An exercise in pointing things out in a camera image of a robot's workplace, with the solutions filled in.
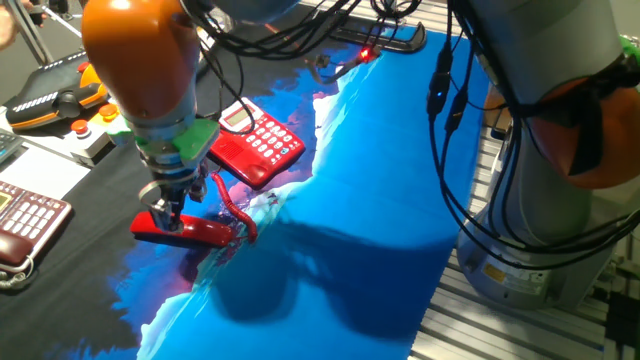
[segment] red cord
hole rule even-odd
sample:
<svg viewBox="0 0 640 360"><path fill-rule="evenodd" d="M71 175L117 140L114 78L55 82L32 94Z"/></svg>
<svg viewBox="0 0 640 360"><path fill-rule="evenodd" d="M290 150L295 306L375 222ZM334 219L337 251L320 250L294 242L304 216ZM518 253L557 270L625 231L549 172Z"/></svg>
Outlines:
<svg viewBox="0 0 640 360"><path fill-rule="evenodd" d="M240 219L240 221L247 225L247 230L249 232L249 242L254 243L258 238L258 227L256 226L256 223L253 221L251 216L240 210L240 208L231 201L231 197L227 192L227 186L225 185L224 180L222 180L220 174L218 174L217 172L211 173L211 178L218 186L218 192L220 193L222 202L224 202L224 206L229 209L233 216L237 217L238 219Z"/></svg>

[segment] metal frame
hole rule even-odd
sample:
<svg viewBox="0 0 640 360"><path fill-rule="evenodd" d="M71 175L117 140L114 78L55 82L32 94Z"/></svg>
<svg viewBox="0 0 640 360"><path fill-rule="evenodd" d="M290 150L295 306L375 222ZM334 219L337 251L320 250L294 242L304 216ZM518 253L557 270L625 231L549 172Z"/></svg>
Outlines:
<svg viewBox="0 0 640 360"><path fill-rule="evenodd" d="M44 41L42 41L38 28L33 21L31 21L29 13L24 6L22 6L22 3L19 0L4 0L3 5L11 14L20 34L22 34L24 41L27 43L29 50L31 50L38 64L44 66L52 63L54 59L44 44Z"/></svg>

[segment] red button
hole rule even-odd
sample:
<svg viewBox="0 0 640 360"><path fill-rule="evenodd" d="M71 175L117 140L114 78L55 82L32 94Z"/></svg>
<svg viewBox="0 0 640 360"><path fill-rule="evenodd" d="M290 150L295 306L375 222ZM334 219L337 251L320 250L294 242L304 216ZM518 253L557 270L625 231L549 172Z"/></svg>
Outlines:
<svg viewBox="0 0 640 360"><path fill-rule="evenodd" d="M83 73L85 70L87 70L87 68L89 67L89 65L91 65L91 64L89 64L89 63L88 63L88 62L86 62L86 61L85 61L85 62L83 62L82 64L78 65L78 72L79 72L79 73Z"/></svg>
<svg viewBox="0 0 640 360"><path fill-rule="evenodd" d="M87 120L76 120L71 124L71 130L75 131L76 134L82 135L89 131L89 127L87 126Z"/></svg>

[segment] emergency stop button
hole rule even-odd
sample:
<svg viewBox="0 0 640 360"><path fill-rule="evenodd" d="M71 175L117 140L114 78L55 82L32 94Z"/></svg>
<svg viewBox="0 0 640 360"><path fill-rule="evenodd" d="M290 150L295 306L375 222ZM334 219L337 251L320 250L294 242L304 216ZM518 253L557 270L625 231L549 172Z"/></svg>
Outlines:
<svg viewBox="0 0 640 360"><path fill-rule="evenodd" d="M118 107L114 104L107 104L98 110L100 116L102 116L104 122L110 123L118 116Z"/></svg>
<svg viewBox="0 0 640 360"><path fill-rule="evenodd" d="M89 65L91 65L91 64L89 64L87 61L85 61L82 64L78 65L78 72L79 73L83 73L85 70L87 70Z"/></svg>
<svg viewBox="0 0 640 360"><path fill-rule="evenodd" d="M89 125L87 120L76 120L71 124L71 130L73 130L78 137L86 137L89 135Z"/></svg>

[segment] red telephone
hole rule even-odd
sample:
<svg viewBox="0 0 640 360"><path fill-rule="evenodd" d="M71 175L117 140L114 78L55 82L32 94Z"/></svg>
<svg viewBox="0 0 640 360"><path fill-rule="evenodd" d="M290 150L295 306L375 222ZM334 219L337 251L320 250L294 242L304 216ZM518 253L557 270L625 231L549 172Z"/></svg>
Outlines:
<svg viewBox="0 0 640 360"><path fill-rule="evenodd" d="M224 180L222 180L220 174L214 172L211 174L211 178L218 187L222 202L233 216L247 226L247 238L250 243L254 243L258 238L256 223L231 201L231 197L227 192ZM144 211L133 219L129 230L140 240L154 241L153 239L155 239L161 243L183 246L200 243L214 247L225 247L235 239L235 231L227 225L184 214L180 215L180 220L182 220L184 224L182 232L166 233L158 229L153 223L151 214L148 211Z"/></svg>
<svg viewBox="0 0 640 360"><path fill-rule="evenodd" d="M220 166L236 175L254 190L263 188L271 179L293 165L304 153L302 141L282 123L262 111L247 98L247 105L256 120L254 130L247 135L220 131L211 153ZM234 132L251 127L249 114L237 101L222 112L220 126Z"/></svg>

